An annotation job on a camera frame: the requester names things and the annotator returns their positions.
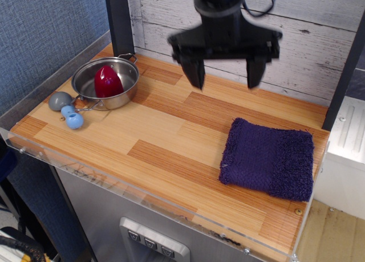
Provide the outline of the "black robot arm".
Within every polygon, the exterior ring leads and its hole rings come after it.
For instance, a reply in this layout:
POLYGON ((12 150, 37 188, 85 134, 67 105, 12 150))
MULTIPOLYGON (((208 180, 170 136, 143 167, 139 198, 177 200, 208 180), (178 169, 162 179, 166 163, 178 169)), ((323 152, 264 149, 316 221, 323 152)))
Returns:
POLYGON ((203 87, 206 59, 246 59, 248 88, 257 87, 266 64, 279 58, 282 32, 248 22, 245 0, 194 0, 194 7, 202 24, 168 38, 191 85, 203 87))

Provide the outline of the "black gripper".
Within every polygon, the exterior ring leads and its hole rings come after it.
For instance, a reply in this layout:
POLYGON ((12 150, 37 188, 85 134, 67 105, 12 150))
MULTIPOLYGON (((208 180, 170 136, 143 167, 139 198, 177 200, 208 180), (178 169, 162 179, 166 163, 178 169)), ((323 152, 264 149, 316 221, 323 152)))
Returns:
POLYGON ((168 37, 173 57, 190 84, 202 90, 205 59, 246 59, 248 88, 258 87, 266 63, 279 57, 282 32, 250 23, 239 5, 195 8, 201 15, 201 24, 168 37))

